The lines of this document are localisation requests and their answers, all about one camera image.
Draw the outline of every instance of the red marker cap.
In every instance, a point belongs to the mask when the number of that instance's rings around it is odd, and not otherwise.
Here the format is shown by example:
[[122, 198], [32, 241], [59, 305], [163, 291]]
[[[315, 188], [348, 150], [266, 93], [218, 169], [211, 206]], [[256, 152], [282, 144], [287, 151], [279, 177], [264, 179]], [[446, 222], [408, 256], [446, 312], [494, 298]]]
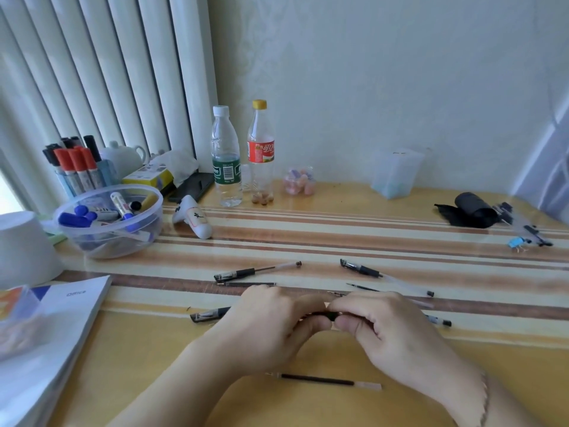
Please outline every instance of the red marker cap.
[[81, 152], [80, 147], [75, 147], [68, 150], [69, 155], [71, 156], [71, 161], [73, 162], [73, 166], [77, 172], [80, 171], [87, 171], [87, 164], [85, 163], [85, 159], [83, 158], [83, 153]]
[[85, 163], [87, 164], [87, 168], [97, 169], [97, 164], [95, 163], [93, 154], [91, 154], [91, 150], [89, 150], [89, 148], [81, 148], [80, 150], [83, 155], [83, 158], [85, 159]]
[[75, 171], [73, 167], [73, 162], [71, 161], [71, 156], [69, 155], [69, 150], [66, 148], [59, 148], [53, 150], [55, 156], [59, 160], [59, 164], [63, 168], [64, 171]]

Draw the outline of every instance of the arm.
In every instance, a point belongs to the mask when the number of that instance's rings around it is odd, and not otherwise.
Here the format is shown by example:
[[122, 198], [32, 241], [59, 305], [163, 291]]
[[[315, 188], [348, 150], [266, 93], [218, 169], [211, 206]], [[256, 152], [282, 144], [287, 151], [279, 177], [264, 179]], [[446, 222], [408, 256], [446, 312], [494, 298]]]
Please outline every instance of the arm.
[[[328, 309], [349, 313], [334, 324], [357, 339], [377, 368], [441, 403], [460, 427], [480, 426], [483, 370], [460, 358], [414, 304], [396, 293], [352, 292]], [[488, 395], [483, 426], [540, 426], [493, 377]]]
[[318, 331], [329, 330], [316, 295], [292, 299], [279, 287], [253, 286], [215, 326], [190, 343], [111, 426], [202, 426], [237, 379], [292, 359]]

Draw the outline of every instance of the book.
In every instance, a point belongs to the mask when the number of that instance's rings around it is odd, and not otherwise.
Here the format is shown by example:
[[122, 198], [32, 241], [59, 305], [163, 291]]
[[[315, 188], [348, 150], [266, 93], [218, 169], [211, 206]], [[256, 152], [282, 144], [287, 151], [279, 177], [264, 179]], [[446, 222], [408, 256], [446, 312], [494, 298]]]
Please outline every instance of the book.
[[111, 277], [32, 289], [44, 314], [37, 343], [0, 361], [0, 425], [46, 425], [105, 299]]

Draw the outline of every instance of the green label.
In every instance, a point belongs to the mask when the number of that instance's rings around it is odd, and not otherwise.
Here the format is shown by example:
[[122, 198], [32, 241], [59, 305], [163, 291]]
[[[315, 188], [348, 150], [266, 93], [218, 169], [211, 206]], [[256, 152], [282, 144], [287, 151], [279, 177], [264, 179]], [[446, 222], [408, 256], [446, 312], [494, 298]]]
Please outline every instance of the green label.
[[241, 164], [239, 159], [232, 162], [213, 161], [213, 176], [217, 184], [235, 184], [241, 182]]

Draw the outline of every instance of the yellow box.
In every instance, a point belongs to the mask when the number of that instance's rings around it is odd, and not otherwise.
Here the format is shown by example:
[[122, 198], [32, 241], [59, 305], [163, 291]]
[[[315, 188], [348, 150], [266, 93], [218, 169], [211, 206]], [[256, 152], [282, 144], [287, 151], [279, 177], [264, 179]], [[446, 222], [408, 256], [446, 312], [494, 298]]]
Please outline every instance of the yellow box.
[[122, 184], [145, 184], [158, 190], [174, 182], [174, 177], [166, 169], [165, 164], [145, 164], [142, 168], [134, 171], [122, 179]]

